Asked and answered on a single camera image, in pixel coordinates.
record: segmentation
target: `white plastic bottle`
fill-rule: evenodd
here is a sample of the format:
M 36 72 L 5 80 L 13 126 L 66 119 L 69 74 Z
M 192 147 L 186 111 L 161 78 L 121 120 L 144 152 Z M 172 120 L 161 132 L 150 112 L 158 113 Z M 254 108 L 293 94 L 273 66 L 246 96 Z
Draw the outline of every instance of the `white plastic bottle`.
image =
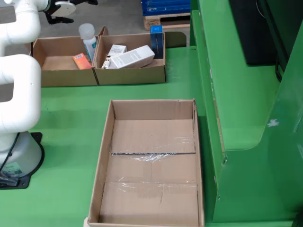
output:
M 95 28 L 92 24 L 83 24 L 79 27 L 79 33 L 81 39 L 83 39 L 87 54 L 89 55 L 90 61 L 93 61 L 97 39 L 95 37 Z

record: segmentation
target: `wooden pallet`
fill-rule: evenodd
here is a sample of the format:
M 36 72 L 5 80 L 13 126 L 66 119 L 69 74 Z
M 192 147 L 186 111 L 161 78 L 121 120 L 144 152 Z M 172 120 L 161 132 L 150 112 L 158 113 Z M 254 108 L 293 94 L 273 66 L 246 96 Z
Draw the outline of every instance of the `wooden pallet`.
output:
M 190 13 L 145 16 L 144 27 L 146 30 L 150 30 L 152 25 L 163 25 L 163 29 L 190 27 L 188 16 Z

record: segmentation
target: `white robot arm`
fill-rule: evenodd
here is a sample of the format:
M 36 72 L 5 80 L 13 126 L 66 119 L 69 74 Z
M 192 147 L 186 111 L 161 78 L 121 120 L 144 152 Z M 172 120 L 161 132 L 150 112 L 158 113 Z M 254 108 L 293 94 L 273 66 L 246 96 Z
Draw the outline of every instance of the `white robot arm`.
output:
M 14 93 L 10 101 L 0 103 L 0 151 L 12 145 L 17 132 L 27 131 L 38 122 L 41 99 L 39 63 L 28 55 L 3 57 L 5 47 L 38 38 L 41 31 L 38 11 L 48 5 L 48 0 L 5 2 L 14 5 L 16 22 L 0 25 L 0 85 L 14 83 Z
M 85 1 L 98 4 L 97 0 L 5 0 L 14 6 L 16 22 L 0 24 L 0 85 L 14 84 L 13 98 L 0 103 L 0 186 L 4 178 L 32 173 L 42 156 L 40 147 L 27 132 L 40 118 L 40 65 L 29 55 L 4 57 L 5 47 L 31 43 L 39 37 L 39 11 L 46 14 L 50 24 L 71 23 L 73 20 L 65 16 Z

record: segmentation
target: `white sticker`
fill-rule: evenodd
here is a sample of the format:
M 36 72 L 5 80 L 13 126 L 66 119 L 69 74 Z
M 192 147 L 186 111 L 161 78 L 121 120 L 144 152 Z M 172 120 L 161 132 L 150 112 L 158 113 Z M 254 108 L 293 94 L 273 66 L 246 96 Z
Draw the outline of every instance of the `white sticker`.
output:
M 6 175 L 6 176 L 11 176 L 14 177 L 16 175 L 19 175 L 22 173 L 22 170 L 20 168 L 20 166 L 18 165 L 17 162 L 13 162 L 10 164 L 6 164 L 3 169 L 2 172 Z

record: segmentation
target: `green machine cabinet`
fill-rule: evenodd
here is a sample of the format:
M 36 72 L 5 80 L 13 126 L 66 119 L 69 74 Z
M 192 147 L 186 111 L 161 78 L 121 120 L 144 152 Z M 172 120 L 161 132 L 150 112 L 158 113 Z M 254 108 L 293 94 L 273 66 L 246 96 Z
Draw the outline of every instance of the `green machine cabinet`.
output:
M 303 207 L 303 26 L 279 83 L 274 66 L 246 64 L 228 0 L 193 1 L 191 19 L 210 140 L 206 220 L 294 219 Z

